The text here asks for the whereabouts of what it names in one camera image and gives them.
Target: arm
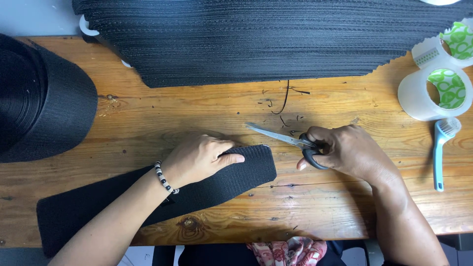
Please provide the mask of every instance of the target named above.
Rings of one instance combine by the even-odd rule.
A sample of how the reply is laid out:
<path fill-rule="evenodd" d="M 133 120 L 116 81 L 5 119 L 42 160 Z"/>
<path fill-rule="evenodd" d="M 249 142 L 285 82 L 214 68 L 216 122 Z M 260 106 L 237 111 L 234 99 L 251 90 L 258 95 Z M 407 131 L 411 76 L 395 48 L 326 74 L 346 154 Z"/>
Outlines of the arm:
<path fill-rule="evenodd" d="M 410 266 L 445 266 L 447 257 L 429 223 L 413 201 L 401 173 L 376 142 L 355 125 L 311 127 L 310 140 L 326 144 L 321 165 L 367 181 L 373 189 L 377 237 L 385 259 Z M 298 169 L 308 163 L 301 159 Z"/>
<path fill-rule="evenodd" d="M 173 188 L 201 181 L 245 161 L 239 154 L 219 157 L 233 146 L 207 135 L 189 138 L 162 163 L 163 175 Z M 80 229 L 49 265 L 117 265 L 140 226 L 168 195 L 152 169 Z"/>

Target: left hand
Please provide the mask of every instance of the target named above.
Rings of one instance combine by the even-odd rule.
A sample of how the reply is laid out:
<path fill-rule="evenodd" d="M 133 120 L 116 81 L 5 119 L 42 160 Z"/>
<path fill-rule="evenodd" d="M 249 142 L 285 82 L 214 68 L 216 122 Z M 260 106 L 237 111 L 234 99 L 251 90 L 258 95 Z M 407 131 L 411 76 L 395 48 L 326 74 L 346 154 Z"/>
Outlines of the left hand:
<path fill-rule="evenodd" d="M 199 182 L 230 164 L 245 161 L 240 154 L 219 157 L 234 146 L 233 141 L 222 141 L 208 135 L 189 137 L 163 161 L 163 175 L 172 188 Z"/>

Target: velcro roll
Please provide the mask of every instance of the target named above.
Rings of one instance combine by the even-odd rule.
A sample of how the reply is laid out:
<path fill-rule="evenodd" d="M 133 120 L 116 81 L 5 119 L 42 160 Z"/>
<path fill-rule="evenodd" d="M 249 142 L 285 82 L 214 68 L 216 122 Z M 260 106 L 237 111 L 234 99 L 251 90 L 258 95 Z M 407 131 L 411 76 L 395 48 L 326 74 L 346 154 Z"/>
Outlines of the velcro roll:
<path fill-rule="evenodd" d="M 94 121 L 97 90 L 76 64 L 0 34 L 0 163 L 68 151 Z"/>
<path fill-rule="evenodd" d="M 222 204 L 276 178 L 267 145 L 235 148 L 225 153 L 242 154 L 245 161 L 182 187 L 179 194 L 168 196 L 142 227 Z M 36 215 L 44 253 L 48 257 L 56 255 L 74 234 L 150 169 L 153 166 L 39 200 Z"/>

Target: brush handle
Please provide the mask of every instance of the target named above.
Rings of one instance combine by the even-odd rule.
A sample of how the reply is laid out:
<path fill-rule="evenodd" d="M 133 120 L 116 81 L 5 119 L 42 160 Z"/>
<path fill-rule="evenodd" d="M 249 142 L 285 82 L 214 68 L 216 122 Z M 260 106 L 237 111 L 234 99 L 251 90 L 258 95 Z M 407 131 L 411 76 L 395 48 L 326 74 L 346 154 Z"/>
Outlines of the brush handle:
<path fill-rule="evenodd" d="M 438 142 L 435 143 L 434 147 L 434 188 L 435 190 L 443 191 L 443 172 L 442 172 L 442 155 L 443 155 L 443 144 Z"/>

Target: wooden table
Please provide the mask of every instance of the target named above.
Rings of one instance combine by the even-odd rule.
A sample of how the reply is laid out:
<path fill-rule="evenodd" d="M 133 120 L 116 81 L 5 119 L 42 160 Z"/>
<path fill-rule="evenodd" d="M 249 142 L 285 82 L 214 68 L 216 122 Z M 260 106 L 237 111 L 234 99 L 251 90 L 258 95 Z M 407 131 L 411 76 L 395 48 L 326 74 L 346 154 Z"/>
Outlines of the wooden table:
<path fill-rule="evenodd" d="M 473 110 L 444 146 L 445 191 L 433 189 L 432 122 L 400 107 L 401 80 L 417 70 L 412 57 L 363 77 L 281 80 L 150 89 L 134 69 L 79 37 L 35 37 L 79 65 L 97 87 L 94 124 L 78 147 L 39 161 L 0 165 L 0 246 L 41 246 L 35 206 L 68 191 L 164 158 L 189 132 L 270 145 L 278 177 L 219 206 L 142 228 L 135 245 L 286 240 L 292 236 L 374 236 L 375 209 L 364 181 L 332 170 L 296 170 L 300 150 L 245 129 L 245 122 L 297 136 L 311 125 L 363 126 L 391 157 L 436 234 L 473 231 Z M 473 77 L 473 68 L 465 71 Z M 286 89 L 289 90 L 284 111 Z M 288 126 L 282 127 L 284 120 Z"/>

